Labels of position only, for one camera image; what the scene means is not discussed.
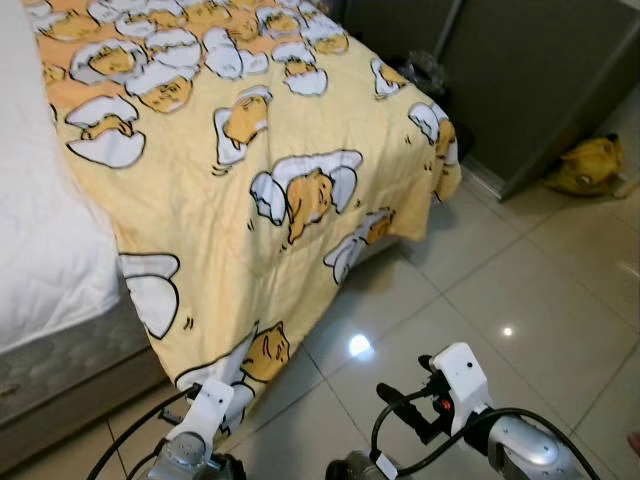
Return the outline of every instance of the black cable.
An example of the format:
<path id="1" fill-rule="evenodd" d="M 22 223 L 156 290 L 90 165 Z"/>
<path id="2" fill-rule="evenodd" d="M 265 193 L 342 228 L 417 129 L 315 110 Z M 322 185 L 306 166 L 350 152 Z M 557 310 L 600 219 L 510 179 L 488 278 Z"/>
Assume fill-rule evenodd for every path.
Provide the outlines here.
<path id="1" fill-rule="evenodd" d="M 133 467 L 131 469 L 131 471 L 129 472 L 129 475 L 127 475 L 127 480 L 133 480 L 133 477 L 136 475 L 136 473 L 138 473 L 138 470 L 140 470 L 142 468 L 142 466 L 145 463 L 147 463 L 149 460 L 151 460 L 152 458 L 155 458 L 157 456 L 158 456 L 158 453 L 156 452 L 156 450 L 154 450 L 149 455 L 147 455 L 142 460 L 140 460 L 138 463 L 136 463 L 135 467 Z"/>
<path id="2" fill-rule="evenodd" d="M 387 407 L 385 407 L 385 409 L 380 413 L 380 415 L 376 419 L 376 422 L 373 426 L 373 431 L 371 433 L 372 455 L 378 455 L 381 453 L 380 450 L 378 449 L 378 432 L 380 430 L 380 426 L 382 425 L 382 422 L 389 415 L 389 413 L 391 413 L 393 410 L 398 408 L 400 405 L 423 396 L 424 394 L 422 390 L 418 392 L 414 392 L 405 396 L 402 400 L 393 402 L 392 404 L 389 404 L 387 405 Z M 460 430 L 458 430 L 454 435 L 451 436 L 451 438 L 449 438 L 446 442 L 440 445 L 433 453 L 431 453 L 424 459 L 420 460 L 419 462 L 411 465 L 410 467 L 398 470 L 398 476 L 403 477 L 406 475 L 411 475 L 412 473 L 415 473 L 418 470 L 422 470 L 423 468 L 427 467 L 428 465 L 433 463 L 435 460 L 437 460 L 442 454 L 444 454 L 448 449 L 450 449 L 453 445 L 455 445 L 458 442 L 458 440 L 460 440 L 464 435 L 469 433 L 470 430 L 476 428 L 483 422 L 486 422 L 496 417 L 502 417 L 505 415 L 527 417 L 548 428 L 556 437 L 558 437 L 558 439 L 562 443 L 564 443 L 569 448 L 569 450 L 576 457 L 576 459 L 578 460 L 582 468 L 584 468 L 584 470 L 587 472 L 587 475 L 589 475 L 589 477 L 591 477 L 593 480 L 600 480 L 600 477 L 595 472 L 593 467 L 589 464 L 587 459 L 584 457 L 584 455 L 582 455 L 580 450 L 578 450 L 578 448 L 573 444 L 573 442 L 569 439 L 569 437 L 567 437 L 562 431 L 560 431 L 558 427 L 556 427 L 553 423 L 551 423 L 546 418 L 538 415 L 537 413 L 534 413 L 522 408 L 499 408 L 497 410 L 491 410 L 487 413 L 480 414 L 480 416 L 476 417 L 471 422 L 467 423 L 464 427 L 462 427 Z"/>
<path id="3" fill-rule="evenodd" d="M 146 423 L 149 419 L 151 419 L 156 413 L 160 412 L 164 407 L 172 404 L 179 398 L 182 398 L 185 395 L 190 394 L 191 392 L 196 392 L 200 388 L 201 388 L 200 385 L 195 384 L 191 388 L 185 390 L 184 392 L 176 393 L 172 397 L 167 398 L 163 402 L 153 407 L 151 410 L 145 413 L 142 417 L 136 420 L 129 428 L 127 428 L 122 433 L 122 435 L 116 438 L 116 440 L 102 454 L 102 457 L 100 457 L 100 460 L 98 460 L 98 463 L 96 463 L 93 469 L 91 469 L 91 472 L 89 472 L 89 476 L 87 477 L 87 480 L 95 480 L 100 474 L 100 472 L 102 471 L 102 469 L 104 468 L 104 466 L 107 464 L 111 456 L 116 452 L 116 450 L 118 450 L 118 448 L 120 448 L 120 445 L 122 445 L 131 435 L 133 435 L 133 433 L 138 428 L 140 428 L 144 423 Z"/>

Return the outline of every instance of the floor grout line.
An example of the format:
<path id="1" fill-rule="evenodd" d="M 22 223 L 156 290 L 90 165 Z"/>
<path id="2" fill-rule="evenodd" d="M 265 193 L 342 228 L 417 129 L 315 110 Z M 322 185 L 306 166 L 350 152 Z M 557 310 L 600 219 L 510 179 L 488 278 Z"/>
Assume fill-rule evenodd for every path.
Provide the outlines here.
<path id="1" fill-rule="evenodd" d="M 572 432 L 570 437 L 575 437 L 575 438 L 573 438 L 573 439 L 571 439 L 571 438 L 570 438 L 570 440 L 572 440 L 574 444 L 576 443 L 576 442 L 575 442 L 575 439 L 578 439 L 578 441 L 580 441 L 581 443 L 583 443 L 583 444 L 584 444 L 584 446 L 587 448 L 587 450 L 589 450 L 589 452 L 591 453 L 591 455 L 593 455 L 593 456 L 594 456 L 594 458 L 596 458 L 596 459 L 600 462 L 600 464 L 601 464 L 601 466 L 603 467 L 604 471 L 605 471 L 607 474 L 609 474 L 609 476 L 610 476 L 613 480 L 624 480 L 624 479 L 621 479 L 618 475 L 616 475 L 616 474 L 615 474 L 615 472 L 614 472 L 614 471 L 611 469 L 611 467 L 609 466 L 609 464 L 608 464 L 607 462 L 605 462 L 599 454 L 597 454 L 596 452 L 594 452 L 594 451 L 591 449 L 591 447 L 590 447 L 589 445 L 587 445 L 587 442 L 585 442 L 585 441 L 584 441 L 584 440 L 583 440 L 583 439 L 578 435 L 578 432 Z M 591 462 L 591 461 L 590 461 L 589 463 L 591 464 L 591 466 L 592 466 L 594 469 L 596 468 L 596 467 L 595 467 L 595 465 L 593 464 L 593 462 Z"/>
<path id="2" fill-rule="evenodd" d="M 420 275 L 423 279 L 429 282 L 430 285 L 433 285 L 433 288 L 435 288 L 438 291 L 438 293 L 442 295 L 443 293 L 442 290 L 440 290 L 431 280 L 429 280 L 429 278 L 422 272 L 422 270 L 420 270 L 416 265 L 413 264 L 413 262 L 408 256 L 408 252 L 405 252 L 405 249 L 403 248 L 402 241 L 400 241 L 400 245 L 398 247 L 399 247 L 398 251 L 400 252 L 400 255 L 402 256 L 402 258 L 404 258 L 407 261 L 407 263 L 411 265 L 416 272 L 418 272 L 418 275 Z"/>
<path id="3" fill-rule="evenodd" d="M 535 388 L 533 385 L 531 385 L 531 383 L 529 383 L 529 381 L 524 378 L 522 376 L 522 374 L 518 371 L 518 369 L 511 363 L 511 361 L 506 358 L 502 352 L 498 351 L 493 344 L 489 341 L 488 338 L 486 338 L 483 334 L 482 331 L 480 329 L 478 329 L 476 327 L 476 325 L 470 321 L 466 315 L 464 315 L 459 309 L 458 307 L 456 307 L 456 305 L 453 303 L 453 301 L 447 297 L 446 295 L 442 296 L 445 301 L 451 306 L 451 308 L 453 308 L 463 319 L 464 321 L 471 327 L 471 329 L 476 332 L 480 338 L 482 338 L 485 343 L 489 346 L 489 348 L 491 348 L 494 353 L 496 353 L 502 360 L 504 360 L 504 362 L 515 372 L 515 374 L 526 384 L 529 386 L 529 388 L 531 388 L 531 390 L 533 390 L 539 397 L 540 399 L 546 404 L 546 406 L 569 428 L 569 435 L 572 434 L 574 432 L 574 429 L 571 427 L 571 425 L 566 422 L 566 420 L 564 418 L 562 418 L 562 415 L 560 415 L 560 413 L 558 411 L 556 411 L 556 409 L 549 403 L 549 401 L 545 398 L 544 395 L 542 395 L 537 388 Z"/>
<path id="4" fill-rule="evenodd" d="M 301 395 L 300 397 L 296 398 L 293 402 L 291 402 L 289 405 L 287 405 L 285 408 L 283 408 L 282 410 L 278 411 L 278 413 L 276 413 L 275 415 L 273 415 L 271 418 L 269 418 L 266 422 L 264 422 L 262 425 L 260 425 L 258 428 L 256 428 L 253 432 L 251 432 L 249 435 L 247 435 L 246 438 L 244 438 L 242 441 L 240 441 L 239 443 L 237 443 L 236 445 L 234 445 L 232 448 L 230 448 L 228 450 L 228 452 L 231 452 L 232 450 L 235 450 L 236 448 L 238 448 L 240 445 L 243 445 L 247 440 L 251 439 L 253 436 L 255 436 L 259 431 L 261 431 L 262 429 L 264 429 L 267 425 L 269 425 L 271 422 L 273 422 L 276 418 L 280 417 L 281 415 L 283 415 L 287 410 L 289 410 L 291 407 L 293 407 L 296 403 L 300 402 L 301 400 L 303 400 L 305 397 L 307 397 L 308 395 L 311 394 L 311 392 L 313 392 L 315 389 L 317 389 L 318 387 L 320 387 L 323 383 L 328 383 L 326 380 L 323 380 L 321 382 L 318 382 L 317 385 L 314 385 L 313 387 L 311 387 L 308 391 L 306 391 L 304 393 L 304 395 Z"/>
<path id="5" fill-rule="evenodd" d="M 304 350 L 304 353 L 307 354 L 307 356 L 309 357 L 309 359 L 311 360 L 311 363 L 313 363 L 313 366 L 316 367 L 316 370 L 318 371 L 318 373 L 320 374 L 320 376 L 322 377 L 322 380 L 324 380 L 325 382 L 327 381 L 327 377 L 324 376 L 324 373 L 322 373 L 322 370 L 320 370 L 320 367 L 318 366 L 318 364 L 316 363 L 315 358 L 313 358 L 313 356 L 311 355 L 311 353 L 309 352 L 309 350 L 307 350 L 307 346 L 304 344 L 304 340 L 302 342 L 300 342 L 300 348 L 302 348 Z"/>
<path id="6" fill-rule="evenodd" d="M 406 318 L 403 318 L 402 320 L 398 320 L 396 323 L 394 323 L 392 326 L 390 326 L 387 330 L 385 330 L 378 338 L 376 338 L 375 340 L 372 340 L 370 342 L 371 347 L 374 347 L 374 346 L 378 345 L 382 340 L 384 340 L 384 339 L 388 338 L 389 336 L 393 335 L 398 327 L 400 327 L 401 325 L 403 325 L 406 322 L 409 322 L 413 317 L 418 315 L 420 312 L 422 312 L 426 308 L 429 308 L 431 305 L 433 305 L 435 303 L 436 300 L 438 300 L 441 297 L 442 297 L 442 294 L 439 293 L 439 291 L 438 291 L 438 295 L 436 297 L 434 297 L 433 300 L 427 302 L 425 305 L 423 305 L 420 308 L 418 308 L 415 312 L 413 312 L 411 315 L 407 316 Z M 320 370 L 320 367 L 315 363 L 315 360 L 313 360 L 313 357 L 311 356 L 311 354 L 309 354 L 309 357 L 311 357 L 311 360 L 314 362 L 314 365 L 316 365 L 316 368 L 318 368 L 318 370 L 320 371 L 320 375 L 322 375 L 322 378 L 325 379 L 325 381 L 328 382 L 329 378 L 334 376 L 336 373 L 341 371 L 343 368 L 345 368 L 345 367 L 351 365 L 353 362 L 355 362 L 357 360 L 358 356 L 356 355 L 355 357 L 348 358 L 342 365 L 337 367 L 335 370 L 332 370 L 326 376 L 322 372 L 322 370 Z"/>
<path id="7" fill-rule="evenodd" d="M 116 438 L 113 435 L 113 430 L 111 430 L 111 424 L 109 423 L 109 419 L 105 420 L 105 423 L 107 424 L 107 428 L 109 429 L 109 435 L 111 435 L 111 442 L 115 442 Z M 122 473 L 124 473 L 124 477 L 126 478 L 128 472 L 127 469 L 124 466 L 124 461 L 122 460 L 122 456 L 120 455 L 120 449 L 118 448 L 116 450 L 116 454 L 118 455 L 118 461 L 120 462 L 120 466 L 122 467 Z"/>
<path id="8" fill-rule="evenodd" d="M 618 220 L 620 220 L 622 223 L 624 223 L 626 226 L 628 226 L 629 228 L 631 228 L 631 230 L 633 230 L 636 234 L 638 234 L 638 229 L 632 224 L 629 223 L 629 221 L 626 218 L 621 217 L 620 215 L 618 215 L 616 213 L 616 210 L 611 210 L 610 212 L 608 212 L 609 215 L 613 215 L 614 217 L 616 217 Z"/>
<path id="9" fill-rule="evenodd" d="M 571 278 L 573 281 L 575 281 L 578 285 L 580 285 L 582 288 L 584 288 L 593 298 L 595 298 L 598 302 L 600 302 L 606 310 L 610 311 L 611 313 L 613 313 L 613 315 L 618 318 L 627 328 L 629 328 L 629 330 L 631 330 L 636 338 L 640 339 L 640 331 L 637 331 L 635 328 L 633 328 L 632 325 L 629 325 L 629 322 L 627 322 L 627 320 L 620 315 L 618 312 L 616 312 L 613 307 L 611 305 L 609 305 L 609 302 L 604 301 L 602 298 L 600 298 L 600 296 L 589 286 L 587 286 L 586 284 L 584 284 L 579 276 L 575 275 L 569 268 L 566 268 L 564 265 L 562 265 L 560 262 L 556 261 L 551 254 L 549 254 L 547 251 L 545 251 L 542 247 L 538 246 L 531 238 L 529 238 L 527 235 L 523 235 L 524 240 L 526 240 L 526 242 L 533 246 L 536 250 L 538 250 L 550 263 L 552 263 L 553 265 L 555 265 L 557 268 L 559 268 L 560 270 L 562 270 L 562 272 L 564 272 L 569 278 Z"/>
<path id="10" fill-rule="evenodd" d="M 554 215 L 556 215 L 557 213 L 563 211 L 574 199 L 572 199 L 571 197 L 567 196 L 567 198 L 564 199 L 564 202 L 562 202 L 560 205 L 558 205 L 557 208 L 554 208 L 553 211 L 548 212 L 549 214 L 540 219 L 540 221 L 533 223 L 531 226 L 529 226 L 528 228 L 524 229 L 524 231 L 521 231 L 519 228 L 517 228 L 515 225 L 513 225 L 509 219 L 503 215 L 500 210 L 495 210 L 493 208 L 491 208 L 492 204 L 498 204 L 500 205 L 500 203 L 498 203 L 498 201 L 496 199 L 493 199 L 490 202 L 484 202 L 479 195 L 475 194 L 473 192 L 472 189 L 468 188 L 466 185 L 461 185 L 470 195 L 474 196 L 480 203 L 482 203 L 483 205 L 485 205 L 486 207 L 488 207 L 493 213 L 495 213 L 496 215 L 498 215 L 498 217 L 500 217 L 504 222 L 506 222 L 507 224 L 509 224 L 509 226 L 511 228 L 513 228 L 514 230 L 517 230 L 519 233 L 521 233 L 522 235 L 527 235 L 528 233 L 532 232 L 533 230 L 535 230 L 537 227 L 539 227 L 540 225 L 542 225 L 544 222 L 548 221 L 551 219 L 551 217 L 553 217 Z"/>
<path id="11" fill-rule="evenodd" d="M 460 277 L 458 280 L 456 280 L 455 282 L 453 282 L 451 285 L 449 285 L 447 288 L 445 288 L 444 290 L 442 290 L 442 294 L 445 295 L 448 292 L 450 292 L 451 290 L 453 290 L 455 287 L 457 287 L 460 283 L 462 283 L 464 280 L 466 280 L 467 278 L 469 278 L 471 275 L 475 274 L 478 270 L 480 270 L 481 268 L 483 268 L 485 265 L 487 265 L 488 263 L 490 263 L 492 260 L 494 260 L 495 258 L 497 258 L 498 256 L 500 256 L 502 253 L 504 253 L 505 251 L 507 251 L 509 248 L 511 248 L 513 245 L 515 245 L 518 241 L 520 241 L 522 238 L 524 237 L 523 234 L 521 234 L 520 232 L 518 232 L 518 235 L 510 242 L 508 242 L 507 244 L 505 244 L 504 247 L 502 247 L 500 250 L 498 250 L 497 252 L 495 252 L 494 254 L 492 254 L 491 256 L 487 257 L 485 260 L 483 260 L 481 263 L 479 263 L 476 267 L 472 268 L 468 273 L 466 273 L 464 276 Z"/>
<path id="12" fill-rule="evenodd" d="M 331 385 L 331 382 L 329 382 L 328 380 L 325 380 L 325 381 L 326 381 L 327 385 L 329 386 L 329 389 L 331 390 L 331 393 L 333 393 L 333 396 L 336 397 L 336 400 L 338 400 L 338 403 L 340 404 L 340 406 L 344 410 L 344 413 L 346 413 L 347 417 L 349 417 L 349 420 L 351 420 L 351 423 L 354 426 L 354 428 L 356 429 L 356 431 L 360 434 L 360 436 L 365 441 L 365 443 L 367 445 L 369 445 L 369 439 L 367 439 L 367 436 L 364 434 L 364 432 L 360 431 L 360 427 L 358 427 L 358 424 L 356 423 L 355 419 L 351 416 L 351 413 L 349 412 L 349 410 L 347 409 L 345 404 L 342 402 L 342 399 L 340 398 L 338 393 L 333 389 L 333 385 Z"/>
<path id="13" fill-rule="evenodd" d="M 604 395 L 604 393 L 607 390 L 607 388 L 609 388 L 609 386 L 613 383 L 613 381 L 616 379 L 618 374 L 622 371 L 622 369 L 627 364 L 627 362 L 636 353 L 636 350 L 638 350 L 638 348 L 640 348 L 640 340 L 636 341 L 636 344 L 629 351 L 629 353 L 625 356 L 624 360 L 622 360 L 622 363 L 620 363 L 620 365 L 615 370 L 615 372 L 613 372 L 613 375 L 611 375 L 611 378 L 607 381 L 607 383 L 604 385 L 602 390 L 600 392 L 598 392 L 596 397 L 593 399 L 593 402 L 591 402 L 591 404 L 587 407 L 587 410 L 585 410 L 584 414 L 580 417 L 580 419 L 576 423 L 576 428 L 574 429 L 574 432 L 576 432 L 576 435 L 577 435 L 578 428 L 580 428 L 580 425 L 582 424 L 582 422 L 587 418 L 587 415 L 589 415 L 589 413 L 591 413 L 591 410 L 593 410 L 593 407 L 595 407 L 596 403 L 598 403 L 598 400 L 600 400 L 602 398 L 602 396 Z"/>

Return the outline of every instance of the bed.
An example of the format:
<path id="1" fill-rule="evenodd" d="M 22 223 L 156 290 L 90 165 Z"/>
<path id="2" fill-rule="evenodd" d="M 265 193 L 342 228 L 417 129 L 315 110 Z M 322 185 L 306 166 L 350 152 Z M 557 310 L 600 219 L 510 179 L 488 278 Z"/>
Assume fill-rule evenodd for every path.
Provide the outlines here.
<path id="1" fill-rule="evenodd" d="M 229 435 L 358 259 L 424 235 L 460 182 L 453 126 L 308 2 L 23 7 L 1 30 L 2 81 L 22 87 L 3 118 L 0 438 L 70 385 L 149 386 L 149 343 L 178 388 L 234 387 Z"/>

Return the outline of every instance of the tiled floor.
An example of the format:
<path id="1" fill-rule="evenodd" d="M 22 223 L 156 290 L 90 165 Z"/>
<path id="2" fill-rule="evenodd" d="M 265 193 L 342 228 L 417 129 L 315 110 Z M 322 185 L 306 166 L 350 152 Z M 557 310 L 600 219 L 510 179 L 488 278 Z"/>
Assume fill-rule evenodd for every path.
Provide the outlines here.
<path id="1" fill-rule="evenodd" d="M 639 202 L 638 191 L 602 202 L 534 187 L 497 204 L 465 181 L 450 203 L 433 210 L 425 242 L 403 244 L 354 270 L 222 448 L 244 461 L 250 479 L 322 479 L 331 459 L 367 448 L 383 407 L 378 382 L 415 389 L 425 379 L 418 355 L 465 341 L 497 405 L 551 419 L 602 478 L 640 478 L 640 459 L 625 441 L 640 430 Z M 355 335 L 371 348 L 352 357 Z M 163 387 L 123 408 L 14 478 L 85 478 L 112 435 L 172 391 Z M 156 420 L 139 431 L 102 478 L 123 480 L 168 428 Z M 381 442 L 405 464 L 425 455 L 394 419 Z M 478 455 L 454 449 L 415 478 L 498 477 Z"/>

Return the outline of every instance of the mattress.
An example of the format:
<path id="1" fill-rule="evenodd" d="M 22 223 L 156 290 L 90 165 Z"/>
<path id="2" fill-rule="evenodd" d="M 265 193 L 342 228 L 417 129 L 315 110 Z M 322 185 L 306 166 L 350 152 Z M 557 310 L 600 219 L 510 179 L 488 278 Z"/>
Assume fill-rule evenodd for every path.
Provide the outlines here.
<path id="1" fill-rule="evenodd" d="M 0 429 L 148 348 L 127 295 L 103 315 L 0 354 Z"/>
<path id="2" fill-rule="evenodd" d="M 99 316 L 119 300 L 110 222 L 64 162 L 18 1 L 0 15 L 0 352 Z"/>

